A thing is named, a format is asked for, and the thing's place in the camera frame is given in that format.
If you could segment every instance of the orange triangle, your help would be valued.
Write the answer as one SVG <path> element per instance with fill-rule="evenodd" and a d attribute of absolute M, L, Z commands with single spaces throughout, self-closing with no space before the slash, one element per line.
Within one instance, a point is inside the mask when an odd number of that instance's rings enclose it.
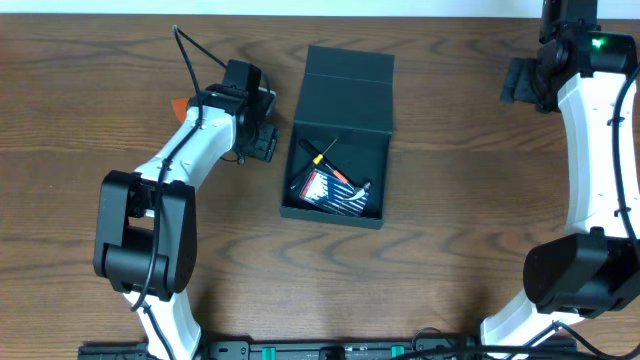
<path fill-rule="evenodd" d="M 173 106 L 173 112 L 176 114 L 178 121 L 184 123 L 184 119 L 187 118 L 187 106 L 189 105 L 189 98 L 173 99 L 171 101 Z"/>

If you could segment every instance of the black box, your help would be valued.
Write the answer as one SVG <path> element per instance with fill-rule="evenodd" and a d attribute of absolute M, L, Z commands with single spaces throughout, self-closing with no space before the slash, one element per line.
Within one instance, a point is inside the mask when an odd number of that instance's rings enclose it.
<path fill-rule="evenodd" d="M 387 157 L 393 133 L 393 55 L 309 46 L 293 123 L 280 215 L 380 229 Z M 371 182 L 361 217 L 324 212 L 289 191 L 289 182 L 314 156 L 298 145 L 309 140 L 355 186 Z"/>

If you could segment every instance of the wooden table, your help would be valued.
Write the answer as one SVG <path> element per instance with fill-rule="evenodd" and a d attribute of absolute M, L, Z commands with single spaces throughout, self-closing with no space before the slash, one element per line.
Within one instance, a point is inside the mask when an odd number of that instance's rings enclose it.
<path fill-rule="evenodd" d="M 640 39 L 638 21 L 602 23 Z M 0 16 L 1 359 L 69 359 L 84 341 L 143 340 L 91 264 L 103 177 L 155 154 L 178 128 L 171 100 L 192 95 L 172 24 L 223 59 L 255 62 L 279 95 L 273 162 L 219 162 L 197 195 L 188 289 L 210 332 L 476 332 L 521 288 L 529 249 L 563 235 L 562 118 L 499 101 L 511 57 L 538 48 L 537 20 Z M 278 213 L 309 44 L 396 56 L 381 231 Z M 221 81 L 189 50 L 203 86 Z M 639 317 L 637 301 L 577 329 L 622 353 L 640 338 Z"/>

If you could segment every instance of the black metal base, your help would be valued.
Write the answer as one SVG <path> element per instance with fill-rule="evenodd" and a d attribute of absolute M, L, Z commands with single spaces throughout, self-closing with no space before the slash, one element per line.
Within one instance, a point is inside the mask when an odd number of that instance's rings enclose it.
<path fill-rule="evenodd" d="M 445 349 L 466 344 L 478 345 L 477 338 L 457 334 L 428 334 L 411 341 L 331 341 L 331 342 L 278 342 L 255 343 L 247 341 L 212 342 L 199 352 L 201 360 L 388 360 L 419 350 Z M 550 339 L 538 348 L 577 351 L 575 340 Z M 143 360 L 153 359 L 147 355 L 147 345 L 104 346 L 88 345 L 78 349 L 78 360 Z M 454 360 L 454 355 L 431 356 L 431 360 Z M 467 360 L 482 359 L 480 355 L 467 356 Z M 553 359 L 535 357 L 528 359 Z"/>

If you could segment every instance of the white background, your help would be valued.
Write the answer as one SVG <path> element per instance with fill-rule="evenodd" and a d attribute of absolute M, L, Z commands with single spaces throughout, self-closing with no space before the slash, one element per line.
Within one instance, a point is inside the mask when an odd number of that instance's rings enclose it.
<path fill-rule="evenodd" d="M 541 9 L 542 0 L 0 0 L 0 13 L 539 18 Z M 599 0 L 598 18 L 640 19 L 640 0 Z"/>

